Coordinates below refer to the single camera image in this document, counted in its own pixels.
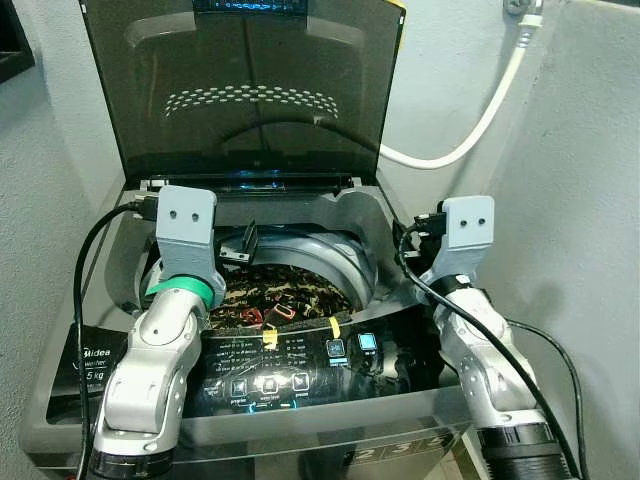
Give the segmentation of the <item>metal wall tap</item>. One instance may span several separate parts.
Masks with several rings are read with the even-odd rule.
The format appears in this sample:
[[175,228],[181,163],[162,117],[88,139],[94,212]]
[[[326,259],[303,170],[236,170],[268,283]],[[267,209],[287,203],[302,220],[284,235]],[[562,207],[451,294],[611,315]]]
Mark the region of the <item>metal wall tap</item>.
[[540,17],[545,0],[502,0],[503,8],[511,17]]

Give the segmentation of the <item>black glossy washer control panel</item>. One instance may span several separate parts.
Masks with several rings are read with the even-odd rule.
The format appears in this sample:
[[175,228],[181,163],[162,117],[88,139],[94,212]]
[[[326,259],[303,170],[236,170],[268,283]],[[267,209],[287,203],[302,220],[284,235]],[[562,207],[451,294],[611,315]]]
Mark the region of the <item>black glossy washer control panel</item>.
[[439,339],[407,315],[264,339],[212,337],[189,375],[188,419],[320,406],[436,389]]

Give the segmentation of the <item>black window frame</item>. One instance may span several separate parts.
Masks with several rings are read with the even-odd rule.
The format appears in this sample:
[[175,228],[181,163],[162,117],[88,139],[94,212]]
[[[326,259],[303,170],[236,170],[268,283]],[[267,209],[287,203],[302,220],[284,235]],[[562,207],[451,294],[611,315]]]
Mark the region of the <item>black window frame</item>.
[[36,65],[35,52],[14,0],[0,0],[0,84],[12,81]]

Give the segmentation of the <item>grey top-load washing machine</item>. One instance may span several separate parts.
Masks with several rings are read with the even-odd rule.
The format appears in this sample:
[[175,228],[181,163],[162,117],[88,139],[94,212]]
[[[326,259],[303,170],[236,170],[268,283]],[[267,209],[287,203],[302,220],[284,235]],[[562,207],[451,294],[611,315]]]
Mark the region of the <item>grey top-load washing machine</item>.
[[[99,399],[88,398],[78,376],[79,407],[54,416],[49,397],[72,326],[79,343],[84,326],[100,326],[127,332],[129,344],[138,316],[150,307],[148,292],[163,270],[155,227],[164,186],[215,193],[218,242],[239,241],[256,221],[260,237],[252,265],[291,265],[325,276],[356,303],[352,314],[333,315],[343,325],[404,314],[436,335],[433,317],[413,301],[413,287],[397,268],[394,242],[401,224],[380,188],[339,179],[252,188],[143,180],[122,192],[93,227],[77,262],[79,278],[38,361],[18,442],[50,477],[123,480],[82,465],[84,439],[95,434],[105,388]],[[273,326],[214,330],[209,314],[206,338],[261,337]],[[274,326],[278,334],[283,326]],[[472,424],[452,366],[444,362],[447,378],[440,387],[375,398],[369,407],[320,404],[198,419],[183,411],[168,471],[141,480],[421,480]]]

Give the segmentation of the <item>camouflage patterned clothes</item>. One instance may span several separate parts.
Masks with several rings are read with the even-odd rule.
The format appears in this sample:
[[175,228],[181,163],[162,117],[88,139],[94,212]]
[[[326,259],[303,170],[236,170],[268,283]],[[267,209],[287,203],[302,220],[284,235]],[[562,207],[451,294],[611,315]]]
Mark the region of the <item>camouflage patterned clothes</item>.
[[227,297],[210,311],[214,330],[257,328],[352,314],[356,303],[325,276],[297,266],[260,264],[228,271]]

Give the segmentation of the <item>dark transparent washer lid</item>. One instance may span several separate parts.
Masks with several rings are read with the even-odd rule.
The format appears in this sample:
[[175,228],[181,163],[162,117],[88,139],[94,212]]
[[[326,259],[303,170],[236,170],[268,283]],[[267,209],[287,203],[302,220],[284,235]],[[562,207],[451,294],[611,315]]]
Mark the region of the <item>dark transparent washer lid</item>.
[[375,182],[401,1],[79,6],[131,182]]

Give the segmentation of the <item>black Midea label sticker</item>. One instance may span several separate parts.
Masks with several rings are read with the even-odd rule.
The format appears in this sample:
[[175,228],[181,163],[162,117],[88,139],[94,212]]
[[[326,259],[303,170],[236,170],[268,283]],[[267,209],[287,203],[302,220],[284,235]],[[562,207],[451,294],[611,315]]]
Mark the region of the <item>black Midea label sticker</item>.
[[84,339],[78,342],[76,328],[72,326],[65,338],[61,356],[58,360],[49,397],[49,413],[77,410],[79,407],[79,381],[82,376],[88,392],[88,398],[99,399],[106,381],[109,380],[115,366],[122,360],[128,347],[129,334],[100,328],[84,326]]

